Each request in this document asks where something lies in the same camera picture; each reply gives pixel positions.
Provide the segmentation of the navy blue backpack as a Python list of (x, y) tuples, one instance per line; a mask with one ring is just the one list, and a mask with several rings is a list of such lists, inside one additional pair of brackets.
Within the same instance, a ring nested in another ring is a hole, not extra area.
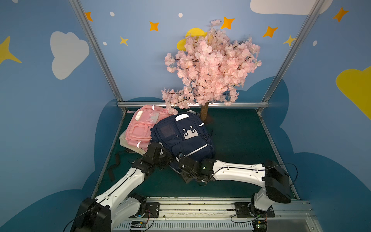
[(214, 144), (204, 122), (192, 113), (179, 113), (159, 121), (151, 129), (151, 142), (160, 143), (174, 157), (171, 168), (180, 173), (179, 160), (189, 157), (201, 162), (215, 155)]

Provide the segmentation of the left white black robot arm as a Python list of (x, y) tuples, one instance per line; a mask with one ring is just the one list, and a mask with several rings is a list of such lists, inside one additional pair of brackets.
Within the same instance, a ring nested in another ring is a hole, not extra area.
[(86, 198), (76, 217), (70, 221), (71, 232), (111, 232), (121, 221), (140, 212), (146, 198), (132, 194), (155, 171), (173, 162), (174, 156), (159, 143), (151, 143), (147, 152), (132, 164), (128, 172), (111, 188), (96, 198)]

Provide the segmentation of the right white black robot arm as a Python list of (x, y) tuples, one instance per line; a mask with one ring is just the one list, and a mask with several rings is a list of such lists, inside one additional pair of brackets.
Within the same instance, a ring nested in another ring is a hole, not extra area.
[(264, 164), (235, 164), (216, 159), (204, 159), (201, 162), (189, 157), (177, 158), (177, 166), (183, 180), (199, 183), (231, 180), (261, 187), (254, 193), (248, 205), (250, 214), (261, 216), (275, 204), (291, 203), (289, 174), (280, 164), (266, 160)]

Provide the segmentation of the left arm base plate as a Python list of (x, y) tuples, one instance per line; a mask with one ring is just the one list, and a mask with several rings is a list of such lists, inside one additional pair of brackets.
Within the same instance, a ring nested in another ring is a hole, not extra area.
[(139, 210), (134, 214), (135, 218), (158, 218), (160, 210), (160, 203), (141, 203)]

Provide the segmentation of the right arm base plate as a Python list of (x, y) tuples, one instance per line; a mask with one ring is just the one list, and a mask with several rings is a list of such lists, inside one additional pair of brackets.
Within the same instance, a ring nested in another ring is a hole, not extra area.
[(255, 209), (249, 202), (234, 203), (235, 214), (237, 218), (274, 218), (275, 212), (273, 207), (270, 206), (267, 211)]

